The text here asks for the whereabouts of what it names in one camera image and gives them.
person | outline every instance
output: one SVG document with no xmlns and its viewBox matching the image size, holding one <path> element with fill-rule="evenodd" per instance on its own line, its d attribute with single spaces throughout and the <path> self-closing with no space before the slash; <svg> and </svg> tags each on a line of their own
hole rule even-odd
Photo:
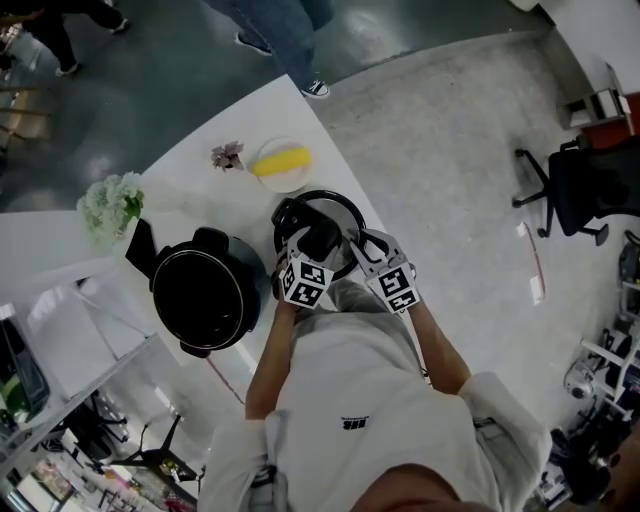
<svg viewBox="0 0 640 512">
<path fill-rule="evenodd" d="M 213 433 L 199 512 L 522 510 L 549 432 L 471 375 L 424 302 L 408 313 L 432 388 L 400 317 L 347 279 L 329 296 L 337 312 L 278 302 L 245 419 Z"/>
<path fill-rule="evenodd" d="M 27 32 L 53 53 L 60 66 L 57 76 L 71 75 L 79 69 L 62 15 L 78 13 L 88 15 L 95 23 L 113 34 L 129 28 L 129 20 L 101 0 L 0 0 L 0 26 L 22 23 Z"/>
<path fill-rule="evenodd" d="M 205 0 L 240 27 L 235 43 L 274 56 L 305 96 L 329 97 L 327 84 L 312 68 L 314 31 L 333 17 L 330 0 Z"/>
</svg>

sleeve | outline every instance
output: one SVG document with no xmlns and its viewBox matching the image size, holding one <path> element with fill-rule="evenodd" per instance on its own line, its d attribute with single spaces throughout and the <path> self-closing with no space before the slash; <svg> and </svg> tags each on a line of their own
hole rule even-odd
<svg viewBox="0 0 640 512">
<path fill-rule="evenodd" d="M 240 420 L 217 427 L 209 448 L 198 511 L 250 510 L 251 485 L 266 465 L 264 421 Z"/>
<path fill-rule="evenodd" d="M 460 390 L 476 438 L 492 466 L 504 511 L 520 511 L 540 481 L 551 435 L 493 373 L 474 375 Z"/>
</svg>

cable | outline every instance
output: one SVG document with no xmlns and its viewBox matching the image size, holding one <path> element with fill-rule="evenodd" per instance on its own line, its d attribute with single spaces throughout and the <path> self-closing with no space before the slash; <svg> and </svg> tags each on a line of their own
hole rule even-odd
<svg viewBox="0 0 640 512">
<path fill-rule="evenodd" d="M 540 298 L 540 300 L 542 300 L 547 295 L 547 286 L 544 282 L 544 274 L 542 273 L 542 264 L 540 263 L 540 257 L 538 256 L 538 248 L 536 247 L 536 242 L 533 239 L 533 235 L 531 234 L 529 225 L 525 221 L 522 221 L 522 225 L 524 226 L 525 232 L 529 237 L 529 242 L 531 243 L 531 249 L 533 250 L 533 257 L 536 262 L 536 270 L 538 271 L 538 278 L 540 279 L 540 288 L 542 291 L 542 297 Z"/>
<path fill-rule="evenodd" d="M 638 235 L 636 235 L 633 231 L 631 231 L 630 229 L 627 229 L 624 232 L 624 236 L 627 238 L 627 240 L 629 240 L 630 243 L 640 246 L 640 237 Z"/>
<path fill-rule="evenodd" d="M 229 384 L 229 381 L 227 381 L 227 379 L 224 378 L 224 375 L 222 375 L 222 373 L 220 373 L 220 370 L 218 370 L 218 368 L 216 368 L 216 365 L 213 364 L 208 357 L 206 358 L 206 361 L 207 361 L 207 363 L 209 363 L 209 366 L 211 366 L 211 368 L 213 368 L 213 371 L 216 372 L 218 377 L 220 377 L 220 380 L 227 387 L 227 389 L 233 393 L 233 396 L 236 397 L 238 402 L 240 402 L 242 405 L 244 405 L 244 402 L 242 401 L 242 399 L 240 398 L 238 393 L 236 393 L 236 390 L 231 387 L 231 384 Z"/>
<path fill-rule="evenodd" d="M 147 431 L 147 428 L 149 428 L 149 423 L 147 423 L 144 428 L 142 429 L 142 433 L 140 434 L 140 447 L 138 448 L 138 452 L 142 451 L 142 443 L 144 442 L 144 433 Z"/>
</svg>

sneaker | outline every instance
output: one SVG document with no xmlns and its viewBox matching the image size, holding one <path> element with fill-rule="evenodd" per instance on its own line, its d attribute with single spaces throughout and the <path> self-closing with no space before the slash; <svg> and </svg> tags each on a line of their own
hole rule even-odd
<svg viewBox="0 0 640 512">
<path fill-rule="evenodd" d="M 259 53 L 260 55 L 264 55 L 265 57 L 271 57 L 271 55 L 273 55 L 269 48 L 265 48 L 264 46 L 256 46 L 255 44 L 251 44 L 248 41 L 245 41 L 242 38 L 242 34 L 240 34 L 240 32 L 236 32 L 236 36 L 233 42 L 238 46 L 246 46 L 247 48 L 251 48 L 254 52 Z"/>
<path fill-rule="evenodd" d="M 326 100 L 331 95 L 331 89 L 321 80 L 314 80 L 309 87 L 302 89 L 301 92 L 307 98 L 313 98 L 314 100 Z"/>
<path fill-rule="evenodd" d="M 120 23 L 120 25 L 118 25 L 116 28 L 112 28 L 111 33 L 122 34 L 123 32 L 126 32 L 130 26 L 131 23 L 129 22 L 129 20 L 127 18 L 122 18 L 122 23 Z"/>
<path fill-rule="evenodd" d="M 68 75 L 73 75 L 76 71 L 78 71 L 78 69 L 80 69 L 80 64 L 78 64 L 77 62 L 71 66 L 69 69 L 62 69 L 62 68 L 58 68 L 56 69 L 56 76 L 68 76 Z"/>
</svg>

